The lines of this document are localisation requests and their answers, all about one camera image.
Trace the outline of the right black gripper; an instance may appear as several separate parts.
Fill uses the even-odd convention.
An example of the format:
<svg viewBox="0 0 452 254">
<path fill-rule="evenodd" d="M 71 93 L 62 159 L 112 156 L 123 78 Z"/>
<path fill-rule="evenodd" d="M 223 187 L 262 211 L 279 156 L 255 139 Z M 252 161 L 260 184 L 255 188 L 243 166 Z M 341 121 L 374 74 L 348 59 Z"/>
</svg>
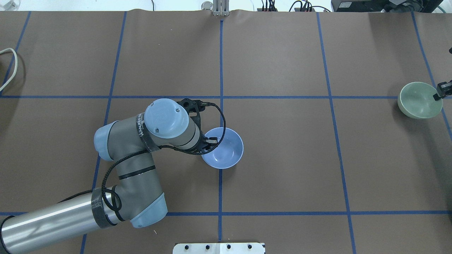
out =
<svg viewBox="0 0 452 254">
<path fill-rule="evenodd" d="M 452 94 L 452 80 L 437 84 L 437 93 L 433 95 L 435 101 L 442 100 Z"/>
</svg>

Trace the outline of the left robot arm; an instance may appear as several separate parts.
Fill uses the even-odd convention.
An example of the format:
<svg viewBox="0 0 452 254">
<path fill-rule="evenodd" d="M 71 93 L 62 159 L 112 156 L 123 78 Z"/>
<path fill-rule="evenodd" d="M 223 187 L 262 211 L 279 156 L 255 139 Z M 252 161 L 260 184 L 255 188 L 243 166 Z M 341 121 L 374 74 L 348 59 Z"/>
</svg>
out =
<svg viewBox="0 0 452 254">
<path fill-rule="evenodd" d="M 171 149 L 200 156 L 217 148 L 224 137 L 206 137 L 201 130 L 199 113 L 206 107 L 220 109 L 202 100 L 160 98 L 135 117 L 99 128 L 95 150 L 112 162 L 100 187 L 5 218 L 1 253 L 32 252 L 124 221 L 143 228 L 162 220 L 168 209 L 152 154 Z"/>
</svg>

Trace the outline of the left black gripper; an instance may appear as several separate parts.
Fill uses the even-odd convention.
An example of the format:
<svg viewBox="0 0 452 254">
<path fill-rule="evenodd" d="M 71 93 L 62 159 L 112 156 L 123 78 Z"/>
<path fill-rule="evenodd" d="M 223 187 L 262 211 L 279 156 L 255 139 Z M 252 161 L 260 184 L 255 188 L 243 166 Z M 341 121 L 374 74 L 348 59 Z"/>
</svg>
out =
<svg viewBox="0 0 452 254">
<path fill-rule="evenodd" d="M 203 132 L 200 132 L 198 142 L 194 146 L 194 153 L 199 154 L 208 151 L 213 146 L 212 144 L 217 143 L 218 143 L 217 137 L 206 137 Z"/>
</svg>

